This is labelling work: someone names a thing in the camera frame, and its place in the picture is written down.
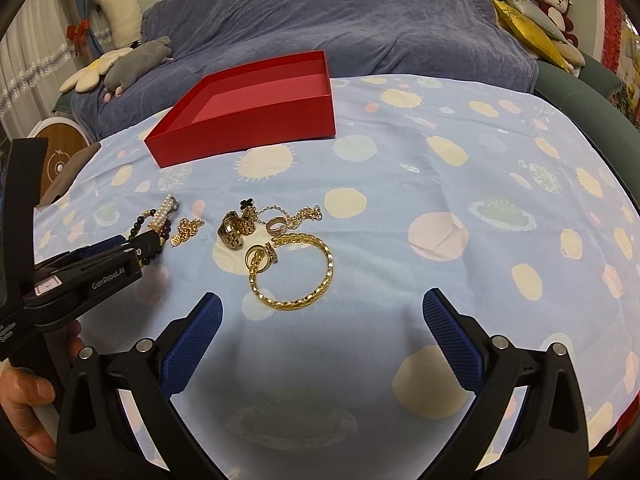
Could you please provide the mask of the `person's left hand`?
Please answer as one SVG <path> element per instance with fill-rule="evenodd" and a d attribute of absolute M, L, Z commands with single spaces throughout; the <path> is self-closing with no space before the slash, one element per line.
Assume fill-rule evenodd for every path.
<path fill-rule="evenodd" d="M 7 365 L 1 373 L 1 407 L 9 423 L 37 460 L 52 468 L 56 444 L 37 417 L 34 408 L 55 400 L 51 383 L 26 368 Z"/>

